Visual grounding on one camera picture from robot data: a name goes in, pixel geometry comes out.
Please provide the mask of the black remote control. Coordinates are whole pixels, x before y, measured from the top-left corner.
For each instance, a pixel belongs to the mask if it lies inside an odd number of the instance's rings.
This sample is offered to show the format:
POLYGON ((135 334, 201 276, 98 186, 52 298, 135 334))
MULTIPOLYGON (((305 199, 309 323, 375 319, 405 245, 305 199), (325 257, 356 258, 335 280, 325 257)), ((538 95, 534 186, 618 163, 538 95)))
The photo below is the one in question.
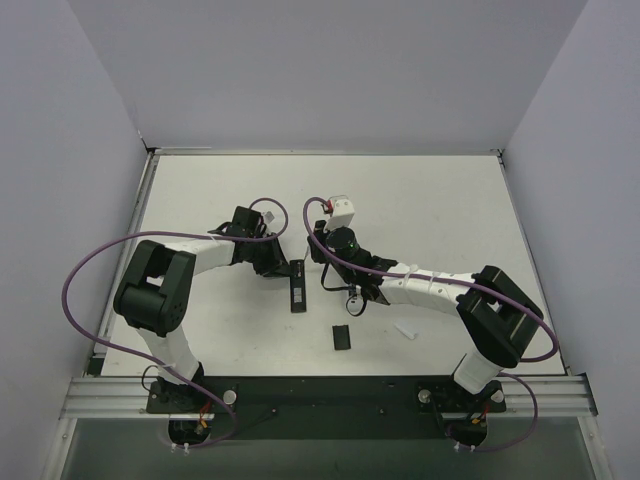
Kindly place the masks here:
POLYGON ((290 311, 293 314, 307 311, 305 262, 303 259, 290 262, 290 311))

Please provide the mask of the black battery cover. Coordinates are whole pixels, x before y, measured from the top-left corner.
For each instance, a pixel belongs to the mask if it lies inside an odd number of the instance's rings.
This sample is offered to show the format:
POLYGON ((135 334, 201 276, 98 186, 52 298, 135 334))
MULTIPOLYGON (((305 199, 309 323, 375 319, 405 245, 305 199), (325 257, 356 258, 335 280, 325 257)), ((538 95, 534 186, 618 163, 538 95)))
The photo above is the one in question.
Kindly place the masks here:
POLYGON ((351 337, 348 325, 333 325, 332 336, 335 351, 346 351, 351 348, 351 337))

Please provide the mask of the white battery cover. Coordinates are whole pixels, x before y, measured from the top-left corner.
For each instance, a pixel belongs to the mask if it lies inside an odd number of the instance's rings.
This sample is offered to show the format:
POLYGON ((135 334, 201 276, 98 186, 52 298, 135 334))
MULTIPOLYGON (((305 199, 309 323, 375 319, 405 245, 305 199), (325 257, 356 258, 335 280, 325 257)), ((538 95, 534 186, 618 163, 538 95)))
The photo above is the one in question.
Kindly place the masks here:
POLYGON ((408 340, 415 340, 418 336, 418 333, 415 330, 407 328, 402 324, 395 324, 394 327, 401 335, 403 335, 408 340))

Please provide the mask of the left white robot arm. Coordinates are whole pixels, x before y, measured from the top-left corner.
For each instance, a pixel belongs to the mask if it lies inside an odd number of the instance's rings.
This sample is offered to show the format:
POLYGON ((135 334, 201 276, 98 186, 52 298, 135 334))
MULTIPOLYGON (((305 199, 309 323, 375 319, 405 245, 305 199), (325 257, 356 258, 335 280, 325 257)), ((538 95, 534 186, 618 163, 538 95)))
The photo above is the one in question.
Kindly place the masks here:
POLYGON ((159 374, 150 394, 160 402, 172 402, 185 412, 207 404, 204 367, 182 327, 196 275, 241 263, 250 264, 256 275, 265 278, 290 275, 278 235, 269 229, 272 221, 269 212, 238 206, 231 220, 203 239, 138 243, 113 308, 157 359, 159 374))

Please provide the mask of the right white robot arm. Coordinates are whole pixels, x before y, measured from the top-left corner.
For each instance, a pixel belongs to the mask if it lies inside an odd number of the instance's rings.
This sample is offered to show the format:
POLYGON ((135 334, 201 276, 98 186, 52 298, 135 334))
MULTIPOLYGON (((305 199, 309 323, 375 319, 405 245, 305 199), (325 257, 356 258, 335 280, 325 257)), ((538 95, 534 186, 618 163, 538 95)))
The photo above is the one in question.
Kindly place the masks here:
POLYGON ((329 229, 324 221, 315 224, 308 243, 313 261, 333 268, 363 305, 410 305, 460 319, 473 348, 455 368, 453 381, 472 395, 521 363, 544 326, 535 302, 495 266, 467 274, 421 270, 371 254, 352 229, 329 229))

